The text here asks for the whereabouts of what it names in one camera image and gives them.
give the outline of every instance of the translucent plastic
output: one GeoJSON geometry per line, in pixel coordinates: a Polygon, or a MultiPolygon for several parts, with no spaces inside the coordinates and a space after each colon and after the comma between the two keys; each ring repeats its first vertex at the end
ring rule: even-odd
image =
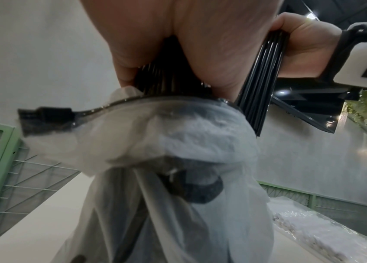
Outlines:
{"type": "Polygon", "coordinates": [[[367,237],[285,197],[271,198],[276,230],[325,262],[367,263],[367,237]]]}
{"type": "MultiPolygon", "coordinates": [[[[111,101],[139,95],[133,87],[111,101]]],[[[224,102],[144,98],[24,140],[95,179],[53,263],[266,263],[270,200],[254,180],[256,137],[224,102]]]]}

